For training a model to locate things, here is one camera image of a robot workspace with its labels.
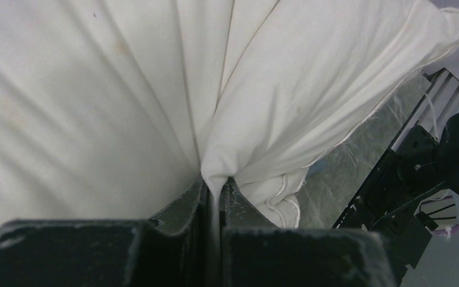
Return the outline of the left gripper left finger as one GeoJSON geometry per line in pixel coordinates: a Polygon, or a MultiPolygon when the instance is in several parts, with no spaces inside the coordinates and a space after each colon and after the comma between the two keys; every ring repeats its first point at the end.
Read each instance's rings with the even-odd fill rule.
{"type": "Polygon", "coordinates": [[[0,226],[0,286],[201,286],[207,188],[148,219],[14,220],[0,226]]]}

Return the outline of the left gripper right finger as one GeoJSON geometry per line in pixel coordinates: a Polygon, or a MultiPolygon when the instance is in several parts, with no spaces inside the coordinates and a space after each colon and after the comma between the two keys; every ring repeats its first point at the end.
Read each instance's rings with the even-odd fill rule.
{"type": "Polygon", "coordinates": [[[278,228],[228,178],[221,191],[223,286],[395,286],[381,238],[358,229],[278,228]]]}

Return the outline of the white pillow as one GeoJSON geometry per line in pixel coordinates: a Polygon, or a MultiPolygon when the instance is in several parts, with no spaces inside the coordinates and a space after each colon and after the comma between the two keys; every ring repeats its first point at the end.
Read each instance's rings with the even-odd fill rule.
{"type": "Polygon", "coordinates": [[[458,47],[430,1],[0,1],[0,225],[148,218],[201,175],[296,228],[308,168],[458,47]]]}

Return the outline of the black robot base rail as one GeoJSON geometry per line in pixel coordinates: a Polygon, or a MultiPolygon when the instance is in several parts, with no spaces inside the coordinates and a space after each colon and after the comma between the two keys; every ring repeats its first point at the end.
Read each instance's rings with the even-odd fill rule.
{"type": "Polygon", "coordinates": [[[437,145],[414,126],[397,149],[386,149],[333,225],[379,233],[397,284],[408,267],[417,266],[432,237],[415,213],[432,189],[440,190],[433,166],[437,145]]]}

